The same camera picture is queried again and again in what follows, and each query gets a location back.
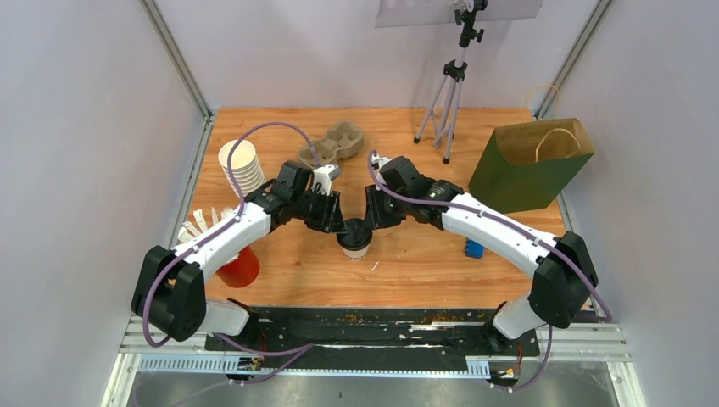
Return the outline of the black plastic cup lid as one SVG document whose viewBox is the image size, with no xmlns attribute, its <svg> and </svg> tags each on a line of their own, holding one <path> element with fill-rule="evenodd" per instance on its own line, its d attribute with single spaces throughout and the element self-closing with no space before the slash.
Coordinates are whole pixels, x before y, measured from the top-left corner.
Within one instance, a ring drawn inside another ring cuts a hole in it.
<svg viewBox="0 0 719 407">
<path fill-rule="evenodd" d="M 363 225 L 362 219 L 350 218 L 345 220 L 345 224 L 346 232 L 337 234 L 337 242 L 343 241 L 349 244 L 371 242 L 372 230 Z"/>
</svg>

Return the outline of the white paper coffee cup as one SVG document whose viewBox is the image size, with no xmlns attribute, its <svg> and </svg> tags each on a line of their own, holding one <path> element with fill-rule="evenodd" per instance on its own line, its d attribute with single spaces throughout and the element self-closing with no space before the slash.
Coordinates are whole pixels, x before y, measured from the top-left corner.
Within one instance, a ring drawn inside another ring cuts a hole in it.
<svg viewBox="0 0 719 407">
<path fill-rule="evenodd" d="M 343 241 L 339 241 L 338 243 L 345 256 L 352 261 L 363 259 L 371 244 L 370 242 L 349 244 Z"/>
</svg>

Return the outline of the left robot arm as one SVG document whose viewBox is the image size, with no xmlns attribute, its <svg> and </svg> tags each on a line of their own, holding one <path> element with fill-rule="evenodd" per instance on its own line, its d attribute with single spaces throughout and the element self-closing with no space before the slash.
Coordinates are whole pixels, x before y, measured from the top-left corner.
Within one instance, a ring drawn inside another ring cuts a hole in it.
<svg viewBox="0 0 719 407">
<path fill-rule="evenodd" d="M 131 301 L 148 344 L 158 348 L 165 343 L 152 338 L 150 329 L 155 327 L 177 342 L 196 332 L 221 333 L 240 350 L 253 348 L 260 329 L 249 320 L 249 311 L 230 300 L 208 299 L 205 285 L 243 249 L 292 219 L 302 220 L 310 230 L 345 233 L 340 194 L 332 190 L 340 174 L 336 164 L 312 170 L 287 161 L 277 178 L 243 198 L 217 225 L 174 248 L 150 248 Z"/>
</svg>

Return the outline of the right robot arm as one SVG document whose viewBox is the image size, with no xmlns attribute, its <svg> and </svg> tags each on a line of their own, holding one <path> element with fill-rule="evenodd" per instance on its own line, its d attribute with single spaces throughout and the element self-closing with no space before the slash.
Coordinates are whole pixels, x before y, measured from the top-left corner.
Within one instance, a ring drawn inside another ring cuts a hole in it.
<svg viewBox="0 0 719 407">
<path fill-rule="evenodd" d="M 422 175 L 404 156 L 391 159 L 371 151 L 367 167 L 373 183 L 365 189 L 366 218 L 372 229 L 410 217 L 479 243 L 531 278 L 529 292 L 499 306 L 485 329 L 484 342 L 492 352 L 507 353 L 518 337 L 540 326 L 567 328 L 595 295 L 599 278 L 576 233 L 558 237 L 523 225 L 452 182 Z"/>
</svg>

